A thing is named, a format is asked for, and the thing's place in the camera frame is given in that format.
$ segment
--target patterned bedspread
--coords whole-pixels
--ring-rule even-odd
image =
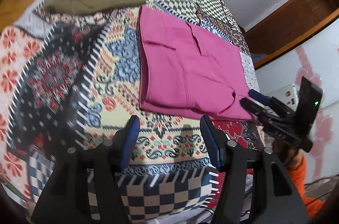
[[[147,4],[238,46],[246,83],[258,90],[248,47],[223,0]],[[210,165],[199,120],[139,109],[139,7],[81,17],[51,15],[43,0],[35,6],[33,20],[40,17],[48,34],[37,36],[32,24],[19,28],[19,22],[0,39],[0,177],[37,202],[61,152],[93,148],[137,115],[140,135],[130,165],[117,176],[132,221],[215,206],[219,174]],[[262,148],[253,123],[215,126],[243,146]],[[92,217],[98,218],[91,170],[88,181]]]

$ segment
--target pink cloth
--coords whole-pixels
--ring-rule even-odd
[[[147,6],[139,19],[140,108],[199,119],[252,120],[239,48],[197,25]]]

